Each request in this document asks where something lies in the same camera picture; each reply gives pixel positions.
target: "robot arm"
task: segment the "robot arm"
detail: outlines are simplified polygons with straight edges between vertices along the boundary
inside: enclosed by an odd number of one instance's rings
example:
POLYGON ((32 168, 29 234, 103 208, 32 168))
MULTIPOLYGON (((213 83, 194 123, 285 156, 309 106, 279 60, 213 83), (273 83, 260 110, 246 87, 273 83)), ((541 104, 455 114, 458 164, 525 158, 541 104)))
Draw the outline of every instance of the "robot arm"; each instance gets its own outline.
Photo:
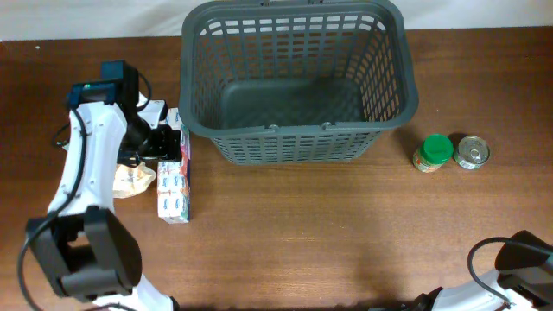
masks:
POLYGON ((61 206, 63 210, 54 221, 45 217, 28 222, 28 237, 51 222, 30 248, 60 297, 99 306, 119 303, 136 311, 174 310, 178 303, 157 291, 142 274, 138 243, 114 215, 112 189, 118 162, 179 161, 180 132, 158 125, 167 113, 164 102, 152 101, 138 111, 136 69, 122 61, 105 63, 102 78, 102 82, 73 86, 71 143, 48 214, 61 206), (66 203, 76 181, 80 181, 76 193, 66 203), (72 246, 82 236, 88 244, 72 246))

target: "gray plastic basket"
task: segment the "gray plastic basket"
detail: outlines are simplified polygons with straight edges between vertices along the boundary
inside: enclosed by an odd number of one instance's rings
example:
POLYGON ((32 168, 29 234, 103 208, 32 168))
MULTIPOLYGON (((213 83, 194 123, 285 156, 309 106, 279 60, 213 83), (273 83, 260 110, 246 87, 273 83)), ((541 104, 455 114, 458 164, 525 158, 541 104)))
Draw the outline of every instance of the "gray plastic basket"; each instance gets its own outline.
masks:
POLYGON ((217 1, 182 25, 183 122, 233 163, 351 160, 417 106, 387 0, 217 1))

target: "wooden table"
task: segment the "wooden table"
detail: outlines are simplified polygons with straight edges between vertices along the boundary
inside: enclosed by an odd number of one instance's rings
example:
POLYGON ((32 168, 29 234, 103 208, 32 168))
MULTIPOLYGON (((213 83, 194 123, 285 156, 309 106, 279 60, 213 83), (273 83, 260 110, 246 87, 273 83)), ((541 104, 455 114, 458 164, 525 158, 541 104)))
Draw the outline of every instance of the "wooden table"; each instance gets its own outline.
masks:
MULTIPOLYGON (((528 229, 553 242, 553 28, 408 33, 420 106, 348 163, 239 167, 193 136, 192 222, 156 216, 156 188, 116 200, 140 244, 143 271, 183 306, 299 308, 409 301, 470 279, 471 246, 528 229), (485 138, 477 171, 451 161, 432 175, 410 157, 431 133, 485 138)), ((72 83, 126 59, 154 98, 177 106, 180 38, 3 42, 0 45, 0 308, 26 309, 16 256, 29 217, 45 214, 65 152, 51 135, 67 121, 72 83)), ((493 266, 499 245, 476 257, 493 266)), ((47 309, 55 297, 32 256, 25 266, 47 309)))

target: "green jar lid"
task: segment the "green jar lid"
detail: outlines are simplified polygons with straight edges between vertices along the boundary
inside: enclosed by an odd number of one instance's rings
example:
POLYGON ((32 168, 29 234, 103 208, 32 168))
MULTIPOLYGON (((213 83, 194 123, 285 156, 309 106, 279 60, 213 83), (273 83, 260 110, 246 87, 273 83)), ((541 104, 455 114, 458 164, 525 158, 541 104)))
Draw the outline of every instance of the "green jar lid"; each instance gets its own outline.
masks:
POLYGON ((453 144, 449 138, 441 134, 433 134, 426 138, 419 152, 431 164, 443 164, 451 158, 453 150, 453 144))

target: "tin can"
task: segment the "tin can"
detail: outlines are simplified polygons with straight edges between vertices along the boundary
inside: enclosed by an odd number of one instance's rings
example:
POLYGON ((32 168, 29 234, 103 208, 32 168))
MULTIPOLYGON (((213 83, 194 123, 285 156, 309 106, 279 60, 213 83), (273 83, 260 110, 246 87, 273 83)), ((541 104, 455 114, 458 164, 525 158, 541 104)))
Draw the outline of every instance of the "tin can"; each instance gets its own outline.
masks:
POLYGON ((486 141, 477 136, 467 136, 461 139, 454 159, 466 169, 477 169, 490 158, 490 147, 486 141))

